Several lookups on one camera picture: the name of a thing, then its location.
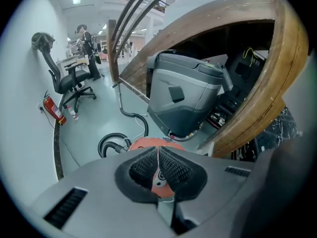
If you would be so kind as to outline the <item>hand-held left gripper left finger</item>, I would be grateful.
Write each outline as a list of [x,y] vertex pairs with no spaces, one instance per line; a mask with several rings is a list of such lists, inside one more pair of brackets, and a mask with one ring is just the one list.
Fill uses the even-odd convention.
[[115,184],[115,170],[145,149],[89,162],[44,191],[31,205],[42,220],[71,191],[84,195],[54,237],[75,238],[172,238],[154,204],[133,202]]

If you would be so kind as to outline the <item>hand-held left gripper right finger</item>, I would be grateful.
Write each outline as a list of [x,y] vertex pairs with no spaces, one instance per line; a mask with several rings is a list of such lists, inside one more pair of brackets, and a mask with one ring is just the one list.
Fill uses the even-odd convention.
[[159,238],[235,238],[238,208],[250,195],[254,163],[159,148],[159,168],[174,192],[169,224]]

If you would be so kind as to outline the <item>red vacuum cleaner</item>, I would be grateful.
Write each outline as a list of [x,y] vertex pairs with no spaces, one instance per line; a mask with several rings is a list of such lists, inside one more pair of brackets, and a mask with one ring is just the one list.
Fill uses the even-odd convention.
[[[176,148],[183,151],[185,150],[181,145],[172,141],[168,141],[167,139],[147,138],[147,137],[143,137],[136,140],[129,149],[136,150],[136,149],[152,147],[152,146],[155,146],[155,147],[167,146],[167,147],[172,147],[172,148]],[[151,192],[153,192],[158,197],[163,199],[174,196],[174,192],[172,191],[172,189],[166,182],[163,174],[160,171],[158,164],[157,164],[156,172],[152,176]]]

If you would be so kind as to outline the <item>clear plastic bottle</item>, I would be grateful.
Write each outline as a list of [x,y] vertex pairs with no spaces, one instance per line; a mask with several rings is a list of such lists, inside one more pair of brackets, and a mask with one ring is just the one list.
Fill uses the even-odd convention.
[[67,110],[69,111],[70,115],[75,119],[78,120],[78,115],[75,110],[71,106],[67,106]]

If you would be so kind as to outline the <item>plastic-wrapped black machine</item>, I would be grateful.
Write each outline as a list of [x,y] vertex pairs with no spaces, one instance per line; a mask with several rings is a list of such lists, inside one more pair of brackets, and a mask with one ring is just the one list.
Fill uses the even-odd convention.
[[270,125],[254,138],[257,155],[265,150],[275,149],[284,141],[299,134],[294,118],[289,109],[285,107]]

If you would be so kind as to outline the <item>red fire extinguisher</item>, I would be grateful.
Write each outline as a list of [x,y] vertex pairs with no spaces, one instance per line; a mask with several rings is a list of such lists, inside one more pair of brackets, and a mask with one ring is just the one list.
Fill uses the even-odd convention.
[[60,125],[64,125],[66,123],[66,117],[62,114],[61,110],[54,103],[47,91],[44,95],[43,105],[45,110],[53,116]]

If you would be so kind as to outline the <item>grey floor scrubber machine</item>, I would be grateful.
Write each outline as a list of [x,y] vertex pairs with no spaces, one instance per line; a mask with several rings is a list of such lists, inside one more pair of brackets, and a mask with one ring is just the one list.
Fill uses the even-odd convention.
[[225,66],[171,50],[147,59],[152,72],[148,113],[165,135],[185,138],[207,118],[220,95],[233,84]]

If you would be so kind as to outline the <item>black office chair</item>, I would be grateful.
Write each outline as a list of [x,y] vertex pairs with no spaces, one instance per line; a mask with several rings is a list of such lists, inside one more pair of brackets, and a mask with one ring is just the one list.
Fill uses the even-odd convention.
[[62,103],[64,109],[67,108],[67,104],[74,100],[74,110],[78,112],[78,100],[82,96],[91,96],[92,99],[96,99],[96,95],[92,89],[92,87],[86,87],[78,90],[77,87],[82,86],[82,82],[90,78],[89,73],[81,73],[80,71],[75,72],[75,67],[72,66],[69,68],[70,73],[68,75],[68,80],[61,82],[60,80],[60,71],[57,68],[55,62],[51,57],[51,49],[53,47],[55,39],[48,33],[45,32],[37,32],[31,38],[31,46],[35,50],[39,50],[46,63],[49,66],[49,73],[51,75],[53,81],[53,87],[55,92],[65,95],[67,92],[73,91],[74,93]]

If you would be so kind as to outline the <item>light brown wooden post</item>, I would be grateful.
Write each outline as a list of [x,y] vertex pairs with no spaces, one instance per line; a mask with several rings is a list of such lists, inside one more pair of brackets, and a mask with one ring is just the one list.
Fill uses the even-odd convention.
[[262,72],[230,121],[197,147],[201,154],[222,157],[261,133],[282,111],[282,95],[303,70],[309,38],[299,16],[287,0],[254,0],[249,8],[272,5],[274,30]]

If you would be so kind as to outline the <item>dark wooden stair stringer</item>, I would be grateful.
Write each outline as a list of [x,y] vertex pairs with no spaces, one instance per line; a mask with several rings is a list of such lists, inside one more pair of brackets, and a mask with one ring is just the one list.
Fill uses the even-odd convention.
[[147,58],[206,31],[244,21],[273,20],[275,0],[214,0],[181,16],[153,37],[123,70],[128,82],[146,65]]

